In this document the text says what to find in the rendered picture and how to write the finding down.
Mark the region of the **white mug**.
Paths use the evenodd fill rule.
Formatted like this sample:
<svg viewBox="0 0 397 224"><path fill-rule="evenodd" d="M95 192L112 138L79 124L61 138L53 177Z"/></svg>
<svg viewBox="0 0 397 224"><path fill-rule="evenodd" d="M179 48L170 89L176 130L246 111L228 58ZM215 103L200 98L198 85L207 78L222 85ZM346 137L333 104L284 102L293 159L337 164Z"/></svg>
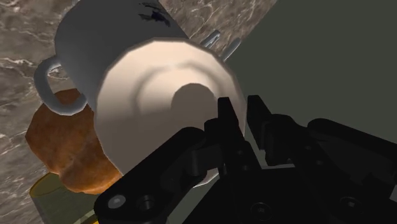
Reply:
<svg viewBox="0 0 397 224"><path fill-rule="evenodd" d="M158 0L79 0L61 20L55 55L34 85L48 109L89 106L103 153L126 174L184 127L202 129L229 97L246 127L246 102L225 61L192 42Z"/></svg>

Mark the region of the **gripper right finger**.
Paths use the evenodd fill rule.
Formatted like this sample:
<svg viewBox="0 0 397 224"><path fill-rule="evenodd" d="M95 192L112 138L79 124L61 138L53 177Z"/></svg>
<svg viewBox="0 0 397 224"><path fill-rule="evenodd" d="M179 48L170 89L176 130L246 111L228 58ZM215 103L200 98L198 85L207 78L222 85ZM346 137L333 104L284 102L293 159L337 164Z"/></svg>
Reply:
<svg viewBox="0 0 397 224"><path fill-rule="evenodd" d="M247 123L267 165L290 164L287 150L297 139L308 157L325 153L351 181L397 202L397 143L325 118L303 127L288 115L271 113L258 95L247 99Z"/></svg>

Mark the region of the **yellow-green cylinder can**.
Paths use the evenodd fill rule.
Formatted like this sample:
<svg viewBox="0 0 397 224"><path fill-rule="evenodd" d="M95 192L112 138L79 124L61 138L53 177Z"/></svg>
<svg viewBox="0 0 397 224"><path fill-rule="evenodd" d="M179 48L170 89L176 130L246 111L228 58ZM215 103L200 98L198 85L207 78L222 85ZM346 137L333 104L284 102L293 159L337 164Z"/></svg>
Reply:
<svg viewBox="0 0 397 224"><path fill-rule="evenodd" d="M56 174L38 179L29 195L44 224L98 224L93 210L97 196L68 190Z"/></svg>

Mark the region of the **brown bread loaf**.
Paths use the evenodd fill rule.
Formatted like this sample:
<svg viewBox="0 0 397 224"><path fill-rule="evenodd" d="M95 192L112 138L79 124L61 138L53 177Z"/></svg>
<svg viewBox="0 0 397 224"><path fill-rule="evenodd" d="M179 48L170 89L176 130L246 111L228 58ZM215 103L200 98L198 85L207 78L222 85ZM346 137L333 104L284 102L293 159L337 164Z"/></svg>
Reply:
<svg viewBox="0 0 397 224"><path fill-rule="evenodd" d="M42 104L25 138L32 152L72 192L100 194L122 176L103 153L89 106L62 116Z"/></svg>

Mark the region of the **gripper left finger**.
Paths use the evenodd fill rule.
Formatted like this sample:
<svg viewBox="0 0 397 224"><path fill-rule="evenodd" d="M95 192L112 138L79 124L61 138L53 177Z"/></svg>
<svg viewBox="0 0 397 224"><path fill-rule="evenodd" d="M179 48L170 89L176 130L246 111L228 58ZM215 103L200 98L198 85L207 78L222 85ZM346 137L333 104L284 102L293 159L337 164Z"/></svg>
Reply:
<svg viewBox="0 0 397 224"><path fill-rule="evenodd" d="M261 169L227 97L204 129L185 127L102 193L94 204L99 224L166 224L183 197L217 168L226 203L242 223L259 199L252 174Z"/></svg>

